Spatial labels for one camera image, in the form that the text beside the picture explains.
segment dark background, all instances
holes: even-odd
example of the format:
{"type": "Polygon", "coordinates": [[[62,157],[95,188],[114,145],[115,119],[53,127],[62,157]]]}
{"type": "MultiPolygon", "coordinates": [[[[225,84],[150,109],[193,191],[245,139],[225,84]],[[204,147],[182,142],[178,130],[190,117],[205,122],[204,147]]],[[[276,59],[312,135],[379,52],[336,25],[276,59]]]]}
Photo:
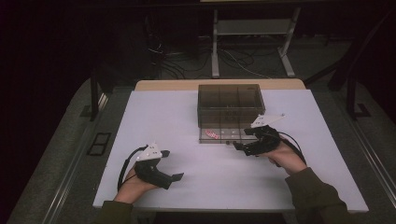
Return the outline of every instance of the dark background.
{"type": "MultiPolygon", "coordinates": [[[[367,32],[375,23],[386,2],[304,7],[295,34],[344,38],[365,34],[363,31],[367,32]]],[[[151,10],[150,13],[81,10],[76,2],[46,0],[0,4],[0,222],[3,223],[71,98],[92,71],[98,74],[102,88],[108,92],[115,85],[155,78],[147,50],[150,33],[155,33],[165,44],[194,54],[197,36],[211,35],[213,14],[211,10],[151,10]]],[[[277,13],[290,13],[290,9],[278,9],[277,13]]],[[[226,10],[222,15],[237,18],[254,13],[226,10]]],[[[395,76],[390,71],[396,62],[394,16],[391,19],[378,32],[375,42],[367,49],[369,53],[361,58],[360,64],[364,66],[355,71],[361,74],[362,83],[372,85],[369,89],[375,99],[394,116],[396,104],[389,103],[395,103],[395,97],[389,96],[395,87],[395,76]]]]}

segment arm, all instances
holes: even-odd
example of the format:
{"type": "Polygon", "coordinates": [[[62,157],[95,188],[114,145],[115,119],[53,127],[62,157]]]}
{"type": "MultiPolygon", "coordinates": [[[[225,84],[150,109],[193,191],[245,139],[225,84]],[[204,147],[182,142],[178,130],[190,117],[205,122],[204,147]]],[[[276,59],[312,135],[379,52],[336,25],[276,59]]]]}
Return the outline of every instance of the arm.
{"type": "Polygon", "coordinates": [[[286,144],[281,142],[276,150],[260,156],[268,157],[272,163],[277,162],[290,175],[286,182],[299,223],[353,223],[337,190],[323,183],[286,144]]]}
{"type": "Polygon", "coordinates": [[[157,187],[139,179],[132,168],[113,201],[106,201],[92,224],[129,224],[133,203],[146,191],[157,187]]]}

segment desk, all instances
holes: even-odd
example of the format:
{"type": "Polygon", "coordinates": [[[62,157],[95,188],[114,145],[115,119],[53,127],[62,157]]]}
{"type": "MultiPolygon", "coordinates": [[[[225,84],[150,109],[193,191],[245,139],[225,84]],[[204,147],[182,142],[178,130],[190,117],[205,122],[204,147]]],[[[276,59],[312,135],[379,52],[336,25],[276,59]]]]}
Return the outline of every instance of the desk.
{"type": "Polygon", "coordinates": [[[338,189],[350,211],[368,210],[311,91],[298,79],[139,82],[125,109],[93,206],[101,207],[104,200],[113,199],[121,166],[129,154],[155,141],[161,150],[171,152],[161,160],[159,170],[168,175],[185,174],[169,190],[145,194],[135,203],[137,208],[216,212],[294,209],[283,169],[267,159],[247,157],[233,146],[199,144],[196,111],[200,83],[260,84],[266,113],[287,116],[272,126],[299,142],[308,165],[338,189]]]}

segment forearm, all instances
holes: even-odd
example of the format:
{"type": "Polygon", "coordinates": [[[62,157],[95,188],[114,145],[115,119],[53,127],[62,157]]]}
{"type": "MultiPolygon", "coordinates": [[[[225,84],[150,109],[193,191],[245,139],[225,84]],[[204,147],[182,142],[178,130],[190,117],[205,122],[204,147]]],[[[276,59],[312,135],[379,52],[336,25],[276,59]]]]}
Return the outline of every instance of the forearm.
{"type": "Polygon", "coordinates": [[[337,190],[306,168],[286,179],[300,223],[353,223],[337,190]]]}
{"type": "Polygon", "coordinates": [[[103,207],[92,224],[129,224],[131,223],[131,203],[105,201],[103,207]]]}

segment box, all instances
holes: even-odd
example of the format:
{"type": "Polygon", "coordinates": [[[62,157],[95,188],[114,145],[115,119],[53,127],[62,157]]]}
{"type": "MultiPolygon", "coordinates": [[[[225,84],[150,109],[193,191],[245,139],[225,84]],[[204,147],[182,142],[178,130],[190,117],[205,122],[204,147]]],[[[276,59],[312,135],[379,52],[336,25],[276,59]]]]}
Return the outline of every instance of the box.
{"type": "Polygon", "coordinates": [[[243,129],[264,114],[265,106],[257,84],[200,85],[197,110],[200,142],[226,143],[251,138],[243,129]]]}

